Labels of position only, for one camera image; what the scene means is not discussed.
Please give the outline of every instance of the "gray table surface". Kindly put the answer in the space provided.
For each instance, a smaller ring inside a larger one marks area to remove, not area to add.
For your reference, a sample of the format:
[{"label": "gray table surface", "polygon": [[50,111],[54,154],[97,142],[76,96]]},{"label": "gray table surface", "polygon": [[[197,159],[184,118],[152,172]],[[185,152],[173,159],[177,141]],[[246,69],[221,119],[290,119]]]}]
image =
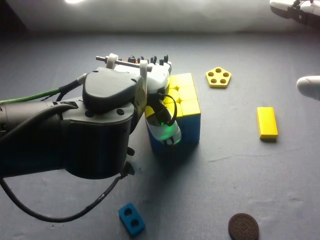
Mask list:
[{"label": "gray table surface", "polygon": [[[77,34],[1,43],[1,99],[67,84],[104,66],[96,55],[169,54],[172,74],[192,73],[201,108],[200,143],[180,157],[156,157],[141,120],[129,141],[141,170],[78,220],[41,222],[0,190],[2,240],[128,239],[118,209],[129,202],[146,223],[137,240],[229,240],[228,221],[241,212],[257,220],[261,240],[320,239],[320,102],[296,89],[298,78],[320,73],[320,34]],[[226,89],[210,88],[205,78],[218,66],[232,73]],[[68,97],[80,95],[79,88]],[[276,143],[259,140],[256,108],[265,106],[275,110]],[[112,180],[57,170],[7,182],[31,209],[63,217]]]}]

